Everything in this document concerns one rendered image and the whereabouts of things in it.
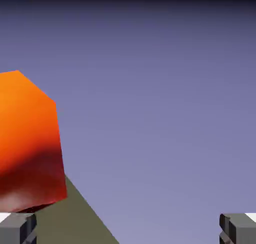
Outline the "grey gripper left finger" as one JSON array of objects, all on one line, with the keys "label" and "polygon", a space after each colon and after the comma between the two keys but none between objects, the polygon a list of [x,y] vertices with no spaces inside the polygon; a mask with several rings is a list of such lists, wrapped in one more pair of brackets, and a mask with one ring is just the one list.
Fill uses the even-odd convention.
[{"label": "grey gripper left finger", "polygon": [[37,244],[34,213],[0,212],[0,244]]}]

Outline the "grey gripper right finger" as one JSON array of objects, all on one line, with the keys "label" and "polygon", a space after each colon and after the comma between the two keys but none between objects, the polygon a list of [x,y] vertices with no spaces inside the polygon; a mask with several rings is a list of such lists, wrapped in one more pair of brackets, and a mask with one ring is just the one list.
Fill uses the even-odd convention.
[{"label": "grey gripper right finger", "polygon": [[256,244],[256,213],[221,213],[219,244]]}]

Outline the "large orange box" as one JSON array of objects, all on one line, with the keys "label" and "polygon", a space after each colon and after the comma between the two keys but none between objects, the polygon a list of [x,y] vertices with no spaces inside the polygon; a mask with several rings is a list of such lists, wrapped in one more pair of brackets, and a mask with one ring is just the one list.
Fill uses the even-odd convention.
[{"label": "large orange box", "polygon": [[56,103],[20,71],[0,73],[0,212],[66,197]]}]

